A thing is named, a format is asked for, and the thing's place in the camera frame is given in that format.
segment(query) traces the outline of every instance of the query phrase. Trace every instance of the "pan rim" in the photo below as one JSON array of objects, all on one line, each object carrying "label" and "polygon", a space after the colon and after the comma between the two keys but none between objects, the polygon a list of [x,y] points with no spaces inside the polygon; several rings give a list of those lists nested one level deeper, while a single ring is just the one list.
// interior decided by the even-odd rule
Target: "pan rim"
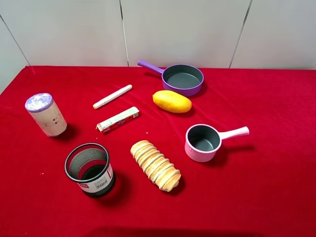
[{"label": "pan rim", "polygon": [[[171,67],[174,67],[174,66],[189,66],[189,67],[191,67],[191,68],[197,69],[197,70],[201,73],[201,75],[202,75],[202,81],[201,81],[198,85],[196,85],[196,86],[194,86],[194,87],[190,87],[190,88],[179,88],[179,87],[175,87],[175,86],[170,85],[169,83],[167,83],[167,82],[165,81],[165,79],[164,79],[164,77],[163,77],[163,74],[164,74],[164,72],[165,72],[168,68],[171,68]],[[189,64],[174,64],[174,65],[171,65],[171,66],[169,66],[169,67],[167,67],[167,68],[165,68],[165,69],[163,70],[163,72],[162,72],[162,74],[161,74],[161,78],[162,78],[162,81],[163,81],[164,83],[166,83],[166,84],[167,84],[168,86],[170,86],[171,88],[177,89],[177,90],[192,90],[192,89],[195,89],[195,88],[201,86],[202,83],[204,82],[204,74],[202,73],[202,71],[201,71],[200,69],[198,69],[197,67],[194,67],[194,66],[189,65]]]},{"label": "pan rim", "polygon": [[189,131],[192,129],[192,128],[194,128],[194,127],[196,127],[196,126],[207,126],[207,127],[210,127],[211,129],[213,129],[215,132],[217,132],[217,134],[218,134],[218,136],[219,136],[219,131],[217,131],[214,127],[212,127],[212,126],[210,126],[210,125],[207,125],[207,124],[204,124],[204,123],[198,123],[198,124],[194,124],[194,125],[192,125],[191,127],[189,127],[188,128],[188,130],[187,130],[187,132],[186,132],[186,143],[188,143],[188,145],[190,146],[190,148],[192,148],[194,151],[196,151],[196,152],[199,152],[199,153],[203,153],[203,154],[211,154],[211,153],[214,153],[214,152],[217,152],[217,150],[221,147],[221,145],[222,145],[222,139],[221,139],[221,137],[219,136],[219,144],[218,144],[218,146],[217,146],[217,148],[216,149],[214,149],[214,150],[212,150],[212,151],[201,151],[201,150],[199,150],[199,149],[197,149],[197,148],[195,148],[194,146],[192,146],[192,144],[190,143],[190,141],[189,141],[189,138],[188,138],[188,135],[189,135]]}]

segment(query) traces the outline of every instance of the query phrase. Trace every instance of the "mango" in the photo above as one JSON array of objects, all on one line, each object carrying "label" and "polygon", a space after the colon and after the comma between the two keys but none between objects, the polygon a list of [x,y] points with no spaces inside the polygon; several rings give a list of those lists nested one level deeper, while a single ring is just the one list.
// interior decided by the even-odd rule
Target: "mango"
[{"label": "mango", "polygon": [[157,91],[153,94],[153,101],[158,107],[173,113],[185,113],[192,107],[191,100],[171,90]]}]

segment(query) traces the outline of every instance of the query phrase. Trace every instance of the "toothpaste tube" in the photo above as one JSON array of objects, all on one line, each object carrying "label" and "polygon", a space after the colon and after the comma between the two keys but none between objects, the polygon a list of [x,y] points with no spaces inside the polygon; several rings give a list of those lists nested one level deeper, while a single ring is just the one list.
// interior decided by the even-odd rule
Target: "toothpaste tube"
[{"label": "toothpaste tube", "polygon": [[128,110],[123,111],[122,113],[119,113],[118,115],[113,116],[112,118],[109,118],[101,123],[98,123],[96,128],[99,129],[100,132],[105,133],[116,128],[117,126],[120,126],[121,124],[127,121],[132,120],[138,115],[139,110],[136,107],[132,107]]}]

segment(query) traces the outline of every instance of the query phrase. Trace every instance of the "twisted pastry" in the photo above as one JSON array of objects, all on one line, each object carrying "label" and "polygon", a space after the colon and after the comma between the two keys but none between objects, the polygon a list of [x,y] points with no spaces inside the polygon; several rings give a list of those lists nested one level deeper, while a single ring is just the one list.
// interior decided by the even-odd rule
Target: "twisted pastry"
[{"label": "twisted pastry", "polygon": [[143,172],[159,189],[170,192],[178,186],[180,171],[149,141],[135,143],[130,152]]}]

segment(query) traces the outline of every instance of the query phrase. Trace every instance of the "purple lid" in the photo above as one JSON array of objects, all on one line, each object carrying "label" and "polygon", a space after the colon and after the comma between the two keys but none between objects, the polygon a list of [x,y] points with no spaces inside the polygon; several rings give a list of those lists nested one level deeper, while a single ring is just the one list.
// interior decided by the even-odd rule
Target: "purple lid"
[{"label": "purple lid", "polygon": [[25,102],[25,109],[31,113],[38,113],[48,109],[54,100],[48,93],[33,95]]}]

